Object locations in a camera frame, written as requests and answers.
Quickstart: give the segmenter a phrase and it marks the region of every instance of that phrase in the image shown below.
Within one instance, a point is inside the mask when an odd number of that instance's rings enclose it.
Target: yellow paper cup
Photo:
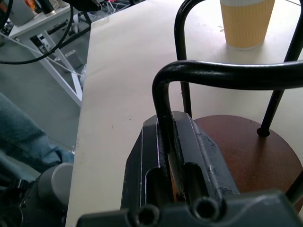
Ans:
[[[220,0],[229,46],[251,49],[264,42],[275,0]]]

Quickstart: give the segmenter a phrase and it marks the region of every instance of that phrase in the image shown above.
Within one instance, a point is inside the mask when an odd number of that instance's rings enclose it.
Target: jeans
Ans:
[[[43,173],[61,163],[73,163],[74,155],[50,145],[46,133],[0,93],[0,151]],[[9,178],[32,179],[0,153],[0,173]]]

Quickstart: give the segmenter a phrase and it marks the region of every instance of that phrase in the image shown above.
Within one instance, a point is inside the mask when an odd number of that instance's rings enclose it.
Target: white table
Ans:
[[[152,81],[177,59],[174,20],[181,3],[147,0],[111,15],[108,23],[92,24],[67,227],[84,213],[119,209],[126,159],[143,122],[155,114]],[[300,6],[276,0],[264,44],[237,51],[226,46],[219,0],[207,0],[187,17],[187,57],[239,64],[283,62],[299,15]],[[261,122],[272,93],[190,87],[194,119],[230,114]],[[169,93],[172,110],[182,111],[180,83],[172,83]],[[302,97],[301,88],[285,91],[271,127],[301,161]]]
[[[57,9],[55,11],[55,14],[50,15],[48,17],[46,17],[43,13],[40,13],[34,19],[30,20],[26,24],[22,26],[14,26],[11,33],[9,34],[9,37],[10,38],[18,37],[23,44],[31,47],[32,49],[39,51],[39,49],[33,44],[30,38],[38,34],[43,34],[44,38],[48,41],[50,46],[54,48],[56,44],[54,43],[50,35],[47,33],[47,29],[50,29],[56,24],[69,19],[70,11],[71,11],[70,6],[67,6],[64,8]],[[40,54],[34,51],[30,51],[30,52],[35,57],[41,56]],[[60,49],[57,49],[54,54],[60,58],[60,60],[68,69],[74,71],[73,67],[67,61],[67,59],[65,58],[64,54],[60,51]],[[72,81],[75,86],[75,91],[74,91],[47,59],[44,58],[40,62],[46,68],[46,70],[52,75],[52,77],[62,86],[62,88],[71,96],[71,98],[79,106],[81,106],[82,89],[78,80],[78,76],[75,73],[71,73]]]

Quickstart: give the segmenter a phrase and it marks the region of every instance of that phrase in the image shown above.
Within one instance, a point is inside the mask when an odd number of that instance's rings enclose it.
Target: gray floor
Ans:
[[[52,38],[58,42],[62,34],[63,31],[58,31]],[[62,52],[74,49],[83,63],[86,63],[88,46],[89,32],[62,48]],[[24,61],[32,58],[33,55],[27,49],[12,42],[7,41],[0,47],[1,60]],[[70,73],[64,73],[57,66],[56,68],[71,84]],[[74,149],[80,108],[39,62],[0,65],[0,92],[45,130],[51,143],[68,150]]]

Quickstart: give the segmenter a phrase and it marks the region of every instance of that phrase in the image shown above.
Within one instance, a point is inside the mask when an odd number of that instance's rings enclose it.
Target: brown round seat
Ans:
[[[280,189],[286,192],[302,171],[293,149],[274,131],[263,138],[260,124],[230,115],[195,120],[219,146],[240,192]],[[301,199],[295,206],[300,211]]]

